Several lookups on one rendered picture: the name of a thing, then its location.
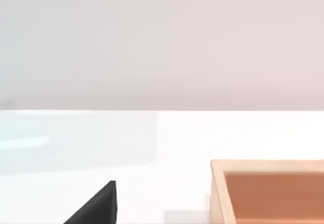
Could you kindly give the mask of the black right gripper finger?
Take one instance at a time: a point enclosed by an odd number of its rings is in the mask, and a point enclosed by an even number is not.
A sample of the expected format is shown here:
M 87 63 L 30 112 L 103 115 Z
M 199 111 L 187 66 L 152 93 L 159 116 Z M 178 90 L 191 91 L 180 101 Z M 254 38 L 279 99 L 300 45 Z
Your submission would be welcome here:
M 109 181 L 63 224 L 116 224 L 116 181 Z

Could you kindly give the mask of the shallow salmon-coloured box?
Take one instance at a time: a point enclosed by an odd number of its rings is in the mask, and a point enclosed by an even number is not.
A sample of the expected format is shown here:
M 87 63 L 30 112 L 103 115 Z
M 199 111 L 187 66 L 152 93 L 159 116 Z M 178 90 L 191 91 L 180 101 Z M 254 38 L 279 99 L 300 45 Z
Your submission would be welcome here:
M 210 224 L 324 224 L 324 160 L 211 161 Z

